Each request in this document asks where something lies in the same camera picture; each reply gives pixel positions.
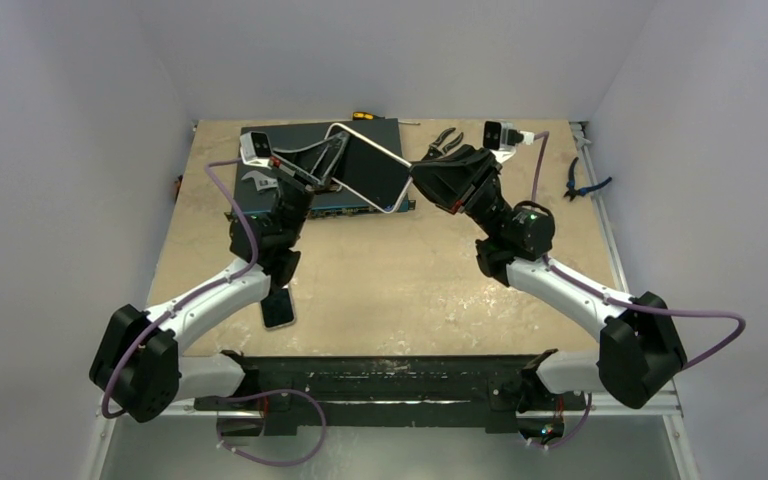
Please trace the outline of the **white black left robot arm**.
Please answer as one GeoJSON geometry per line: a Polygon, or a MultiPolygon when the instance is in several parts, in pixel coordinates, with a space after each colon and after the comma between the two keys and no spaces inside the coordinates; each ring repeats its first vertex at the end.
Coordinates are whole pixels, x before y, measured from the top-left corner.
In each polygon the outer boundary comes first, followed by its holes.
{"type": "Polygon", "coordinates": [[[295,246],[316,195],[332,190],[334,170],[349,145],[344,132],[309,146],[274,150],[261,132],[247,137],[237,163],[265,160],[276,173],[272,208],[247,214],[215,173],[205,172],[230,208],[232,262],[208,280],[148,308],[126,304],[111,315],[91,363],[89,378],[102,391],[106,419],[128,415],[138,422],[156,418],[178,400],[218,396],[244,409],[257,399],[258,382],[232,355],[220,353],[192,362],[183,353],[233,314],[279,299],[301,260],[295,246]]]}

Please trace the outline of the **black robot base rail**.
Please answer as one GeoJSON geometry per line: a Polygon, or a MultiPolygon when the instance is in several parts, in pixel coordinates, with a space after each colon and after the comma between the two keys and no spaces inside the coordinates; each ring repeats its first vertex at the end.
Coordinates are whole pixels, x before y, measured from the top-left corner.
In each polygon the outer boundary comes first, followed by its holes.
{"type": "Polygon", "coordinates": [[[538,355],[241,356],[231,394],[202,397],[198,411],[249,412],[254,431],[301,426],[478,428],[539,432],[537,420],[580,413],[581,394],[551,394],[532,367],[538,355]]]}

